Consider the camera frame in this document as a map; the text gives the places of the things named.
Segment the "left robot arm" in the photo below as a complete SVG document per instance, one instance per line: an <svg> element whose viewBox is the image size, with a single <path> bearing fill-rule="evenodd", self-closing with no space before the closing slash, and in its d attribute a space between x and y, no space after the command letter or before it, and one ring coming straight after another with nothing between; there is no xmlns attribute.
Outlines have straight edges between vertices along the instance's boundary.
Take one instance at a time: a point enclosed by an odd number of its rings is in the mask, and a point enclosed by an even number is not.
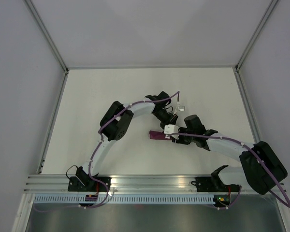
<svg viewBox="0 0 290 232"><path fill-rule="evenodd" d="M174 125L178 115L168 112L166 106L171 103L173 97L179 99L179 94L178 91L169 96L162 91L159 95L147 95L140 101L126 105L118 101L113 102L100 121L98 134L101 138L98 145L90 159L83 166L77 168L75 175L79 181L79 186L84 191L92 191L95 188L98 180L94 176L99 173L95 169L104 160L113 144L123 138L134 118L153 114L160 121L162 129L167 125Z"/></svg>

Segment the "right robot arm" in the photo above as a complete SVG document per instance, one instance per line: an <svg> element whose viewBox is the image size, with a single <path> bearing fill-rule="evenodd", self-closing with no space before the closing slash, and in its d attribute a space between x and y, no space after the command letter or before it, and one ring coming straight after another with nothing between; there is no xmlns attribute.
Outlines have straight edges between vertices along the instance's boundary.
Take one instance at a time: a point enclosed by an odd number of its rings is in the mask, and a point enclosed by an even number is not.
<svg viewBox="0 0 290 232"><path fill-rule="evenodd" d="M168 125L164 133L172 142L225 155L241 165L222 165L211 173L215 191L238 191L240 187L264 195L288 176L288 172L270 145L264 141L245 143L228 138L216 130L207 130L196 115L185 118L185 127Z"/></svg>

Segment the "purple cloth napkin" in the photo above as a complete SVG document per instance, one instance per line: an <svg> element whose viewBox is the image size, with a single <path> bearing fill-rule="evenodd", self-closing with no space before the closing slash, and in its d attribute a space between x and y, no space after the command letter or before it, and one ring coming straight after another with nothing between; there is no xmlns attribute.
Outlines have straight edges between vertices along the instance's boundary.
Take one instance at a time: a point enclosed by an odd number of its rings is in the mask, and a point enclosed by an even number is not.
<svg viewBox="0 0 290 232"><path fill-rule="evenodd" d="M166 135L164 132L161 131L149 131L149 139L151 140L169 140L169 138L166 138Z"/></svg>

